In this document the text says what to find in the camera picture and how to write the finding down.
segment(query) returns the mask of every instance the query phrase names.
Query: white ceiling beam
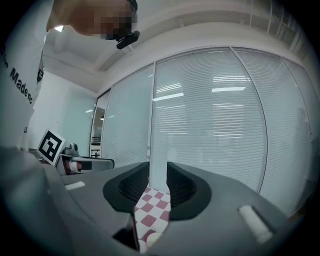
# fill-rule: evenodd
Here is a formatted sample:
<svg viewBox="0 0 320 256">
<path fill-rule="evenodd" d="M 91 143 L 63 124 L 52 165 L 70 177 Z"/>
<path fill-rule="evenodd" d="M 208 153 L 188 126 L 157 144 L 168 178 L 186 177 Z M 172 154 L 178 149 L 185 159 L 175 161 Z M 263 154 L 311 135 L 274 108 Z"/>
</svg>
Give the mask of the white ceiling beam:
<svg viewBox="0 0 320 256">
<path fill-rule="evenodd" d="M 54 40 L 54 52 L 56 54 L 63 52 L 63 50 L 65 49 L 69 40 L 70 29 L 72 28 L 66 26 L 64 27 L 62 32 L 56 31 L 56 36 Z"/>
</svg>

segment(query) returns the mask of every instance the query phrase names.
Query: checkered cloth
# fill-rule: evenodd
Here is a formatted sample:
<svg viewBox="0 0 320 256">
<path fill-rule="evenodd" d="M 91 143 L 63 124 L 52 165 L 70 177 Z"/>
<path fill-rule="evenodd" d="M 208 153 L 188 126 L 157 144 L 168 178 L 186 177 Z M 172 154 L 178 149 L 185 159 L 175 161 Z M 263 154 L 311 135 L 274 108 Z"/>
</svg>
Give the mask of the checkered cloth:
<svg viewBox="0 0 320 256">
<path fill-rule="evenodd" d="M 170 195 L 147 187 L 134 208 L 135 226 L 140 252 L 148 249 L 147 237 L 155 232 L 164 233 L 169 223 Z"/>
</svg>

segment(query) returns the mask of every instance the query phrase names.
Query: glass wall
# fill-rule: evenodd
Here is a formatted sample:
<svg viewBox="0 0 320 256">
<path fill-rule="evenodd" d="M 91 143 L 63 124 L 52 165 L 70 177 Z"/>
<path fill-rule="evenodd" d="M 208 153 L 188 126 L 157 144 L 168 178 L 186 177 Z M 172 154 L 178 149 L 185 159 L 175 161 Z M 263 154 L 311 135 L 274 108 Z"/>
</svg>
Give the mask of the glass wall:
<svg viewBox="0 0 320 256">
<path fill-rule="evenodd" d="M 251 78 L 229 48 L 158 62 L 152 114 L 152 187 L 166 189 L 167 162 L 177 162 L 258 191 L 266 166 L 265 120 Z"/>
<path fill-rule="evenodd" d="M 105 120 L 105 113 L 108 106 L 110 91 L 98 98 L 94 112 L 94 119 L 91 131 L 90 154 L 93 158 L 101 158 L 101 139 Z"/>
<path fill-rule="evenodd" d="M 310 127 L 297 82 L 281 57 L 235 48 L 259 93 L 268 151 L 260 195 L 289 215 L 302 194 L 310 163 Z"/>
<path fill-rule="evenodd" d="M 147 161 L 153 67 L 112 87 L 102 132 L 102 158 L 115 167 Z"/>
<path fill-rule="evenodd" d="M 304 97 L 319 105 L 305 70 L 273 54 L 221 47 L 175 55 L 112 87 L 102 157 L 115 167 L 150 160 L 150 186 L 163 192 L 167 162 L 231 177 L 289 216 L 319 152 L 319 110 Z"/>
</svg>

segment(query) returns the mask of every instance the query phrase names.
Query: gray surface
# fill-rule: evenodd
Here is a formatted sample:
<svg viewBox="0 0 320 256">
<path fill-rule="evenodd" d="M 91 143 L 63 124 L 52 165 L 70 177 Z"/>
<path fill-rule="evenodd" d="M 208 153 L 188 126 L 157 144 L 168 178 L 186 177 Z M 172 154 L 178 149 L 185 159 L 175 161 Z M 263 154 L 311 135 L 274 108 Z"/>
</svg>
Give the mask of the gray surface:
<svg viewBox="0 0 320 256">
<path fill-rule="evenodd" d="M 56 163 L 56 168 L 61 176 L 65 176 L 65 167 L 63 165 L 62 156 L 66 156 L 64 154 L 60 154 L 58 161 Z M 101 172 L 105 170 L 110 170 L 114 167 L 114 163 L 109 159 L 100 159 L 100 158 L 84 158 L 81 156 L 75 156 L 70 158 L 71 161 L 74 162 L 91 162 L 92 166 L 90 170 L 83 170 L 81 173 L 83 174 L 92 174 L 96 172 Z"/>
<path fill-rule="evenodd" d="M 44 169 L 35 156 L 18 149 L 0 148 L 0 171 L 1 199 L 17 226 L 51 253 L 72 255 L 67 227 L 51 197 Z"/>
<path fill-rule="evenodd" d="M 245 205 L 253 206 L 274 230 L 286 223 L 286 217 L 275 206 L 241 182 L 188 165 L 176 165 L 208 182 L 211 201 L 194 219 L 171 221 L 166 233 L 149 250 L 151 254 L 221 256 L 257 248 L 256 239 L 238 213 Z"/>
<path fill-rule="evenodd" d="M 138 256 L 139 253 L 114 240 L 105 227 L 96 219 L 87 215 L 86 209 L 75 202 L 65 189 L 57 170 L 51 165 L 44 165 L 49 181 L 50 194 L 70 234 L 74 254 L 77 256 Z"/>
<path fill-rule="evenodd" d="M 124 167 L 99 171 L 94 173 L 85 173 L 79 175 L 61 176 L 65 185 L 83 182 L 85 186 L 70 190 L 69 193 L 76 200 L 83 211 L 100 227 L 114 235 L 120 229 L 127 226 L 130 214 L 118 212 L 108 203 L 103 195 L 103 187 L 107 181 L 131 170 L 140 163 L 127 165 Z"/>
</svg>

